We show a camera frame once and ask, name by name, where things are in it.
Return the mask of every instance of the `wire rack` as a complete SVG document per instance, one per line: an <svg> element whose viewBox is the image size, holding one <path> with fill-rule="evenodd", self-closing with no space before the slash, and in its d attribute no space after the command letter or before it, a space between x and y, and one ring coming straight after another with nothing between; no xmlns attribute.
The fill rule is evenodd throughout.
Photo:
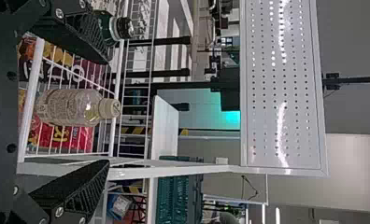
<svg viewBox="0 0 370 224"><path fill-rule="evenodd" d="M59 127L43 124L33 116L33 110L28 109L28 112L24 111L22 115L22 119L28 121L25 122L28 124L25 126L28 127L21 126L20 139L26 145L20 145L19 161L23 161L24 158L57 155L138 158L147 156L145 148L148 147L150 128L150 77L157 0L90 0L89 2L94 9L103 9L119 17L126 17L130 13L129 17L135 27L135 39L148 39L149 46L133 48L131 42L122 40L118 48L109 49L113 60L108 65L100 65L45 42L41 72L36 73L36 76L39 76L36 79L37 82L31 81L32 73L29 74L27 63L20 64L20 69L24 67L24 73L29 78L29 81L21 84L21 89L29 91L26 92L27 98L30 95L33 96L32 103L39 94L47 90L94 89L104 98L121 99L122 116L118 119L102 120L95 128ZM138 80L126 77L127 73L140 71L149 71L149 78L143 79L143 83L148 84L148 87L136 89L130 87L129 84ZM122 133L126 129L133 130L130 133Z"/></svg>
<svg viewBox="0 0 370 224"><path fill-rule="evenodd" d="M157 0L135 0L131 5L131 19L134 23L136 39L145 39L146 47L132 47L130 41L125 43L125 60L121 88L122 116L120 118L119 139L114 156L134 156L147 158L145 153L149 146L150 128L150 83L154 60L155 24ZM128 72L147 72L145 79L148 87L134 87L131 84L140 81L128 77ZM134 148L135 153L125 150Z"/></svg>

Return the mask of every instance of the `wall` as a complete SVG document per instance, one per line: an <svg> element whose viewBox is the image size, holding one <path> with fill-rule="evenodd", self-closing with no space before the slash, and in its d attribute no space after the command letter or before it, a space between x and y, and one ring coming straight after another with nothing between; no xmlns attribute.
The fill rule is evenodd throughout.
<svg viewBox="0 0 370 224"><path fill-rule="evenodd" d="M318 0L323 72L370 76L370 0ZM370 85L343 87L325 99L329 133L370 133Z"/></svg>
<svg viewBox="0 0 370 224"><path fill-rule="evenodd" d="M161 90L170 104L189 103L191 111L179 112L179 127L190 129L239 130L240 114L221 112L221 96L210 90Z"/></svg>
<svg viewBox="0 0 370 224"><path fill-rule="evenodd" d="M320 220L339 221L340 224L370 224L369 213L341 211L334 209L314 209L314 216L310 208L293 206L266 207L265 224L276 224L276 207L280 209L281 224L318 224ZM252 206L249 210L252 224L262 224L261 206Z"/></svg>
<svg viewBox="0 0 370 224"><path fill-rule="evenodd" d="M270 203L370 211L370 135L328 134L327 147L330 177L269 176ZM236 159L239 149L239 140L180 140L178 143L181 155L204 156L207 161L227 157L230 164L239 163ZM234 182L227 177L235 178L235 175L206 175L205 193L238 197L241 179ZM263 178L257 175L250 178L263 192Z"/></svg>
<svg viewBox="0 0 370 224"><path fill-rule="evenodd" d="M215 162L216 157L229 159L229 164L240 164L239 142L236 140L214 140L200 141L194 139L180 139L178 142L178 155L203 157L205 162ZM247 179L259 191L259 195L254 198L254 201L263 202L265 199L265 184L264 175L246 175ZM210 195L218 195L221 197L241 199L242 195L242 177L241 175L225 173L205 175L203 182L203 192ZM254 195L255 191L244 183L244 197L247 199Z"/></svg>

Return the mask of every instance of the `store display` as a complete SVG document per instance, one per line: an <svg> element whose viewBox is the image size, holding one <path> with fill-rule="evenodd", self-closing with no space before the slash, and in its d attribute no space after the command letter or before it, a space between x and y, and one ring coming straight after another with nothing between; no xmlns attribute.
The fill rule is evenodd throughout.
<svg viewBox="0 0 370 224"><path fill-rule="evenodd" d="M19 44L18 60L19 60L19 81L28 82L33 64L34 49L36 38L25 37ZM92 85L87 80L92 81L100 86L105 86L105 82L111 80L110 66L92 63L87 60L82 60L58 47L55 47L49 42L45 43L43 57L46 60L42 61L41 71L39 74L40 83L62 84L72 87L90 87Z"/></svg>
<svg viewBox="0 0 370 224"><path fill-rule="evenodd" d="M26 93L25 90L19 90L19 124L21 124ZM28 135L28 147L31 153L36 148L39 152L59 150L62 153L87 153L93 150L93 137L94 128L51 126L43 123L34 113Z"/></svg>

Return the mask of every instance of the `metal pole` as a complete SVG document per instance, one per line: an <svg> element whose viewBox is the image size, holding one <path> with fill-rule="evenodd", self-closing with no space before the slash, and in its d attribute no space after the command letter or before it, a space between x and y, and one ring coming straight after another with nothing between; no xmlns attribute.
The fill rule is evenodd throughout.
<svg viewBox="0 0 370 224"><path fill-rule="evenodd" d="M149 78L150 71L145 72L127 72L126 78ZM112 78L116 77L116 73L112 73ZM152 77L188 77L191 75L189 68L182 68L179 70L163 70L152 71Z"/></svg>
<svg viewBox="0 0 370 224"><path fill-rule="evenodd" d="M34 52L33 66L28 83L27 96L25 98L24 112L21 120L21 128L19 135L19 154L18 162L24 162L25 152L28 143L28 134L31 128L31 120L34 112L34 103L36 100L37 84L39 80L40 67L42 65L43 48L45 40L36 39L36 50Z"/></svg>
<svg viewBox="0 0 370 224"><path fill-rule="evenodd" d="M166 82L152 83L150 86L154 90L176 90L176 89L232 89L239 90L239 82ZM134 84L134 87L145 87L146 84Z"/></svg>
<svg viewBox="0 0 370 224"><path fill-rule="evenodd" d="M146 47L151 46L161 46L161 45L190 45L192 43L192 38L188 35L182 37L172 37L172 38L159 38L154 39L139 39L139 40L129 40L129 47Z"/></svg>
<svg viewBox="0 0 370 224"><path fill-rule="evenodd" d="M129 0L124 1L124 11L123 11L123 17L127 17L127 11L129 8ZM120 41L120 48L119 48L119 57L118 57L118 64L116 71L120 74L121 73L121 63L123 61L123 50L124 50L124 40ZM116 83L115 83L115 96L114 98L116 100L119 100L119 90L121 86L121 76L116 77ZM108 156L113 157L113 146L115 143L115 132L116 132L116 122L117 119L113 118L112 119L112 125L109 133L109 146L108 146Z"/></svg>
<svg viewBox="0 0 370 224"><path fill-rule="evenodd" d="M370 77L325 78L322 85L370 84Z"/></svg>

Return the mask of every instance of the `white pegboard panel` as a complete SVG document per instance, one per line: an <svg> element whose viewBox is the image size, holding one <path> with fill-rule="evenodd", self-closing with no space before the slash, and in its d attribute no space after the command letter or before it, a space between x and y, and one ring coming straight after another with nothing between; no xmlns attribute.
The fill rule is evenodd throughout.
<svg viewBox="0 0 370 224"><path fill-rule="evenodd" d="M242 1L242 165L326 175L315 0Z"/></svg>

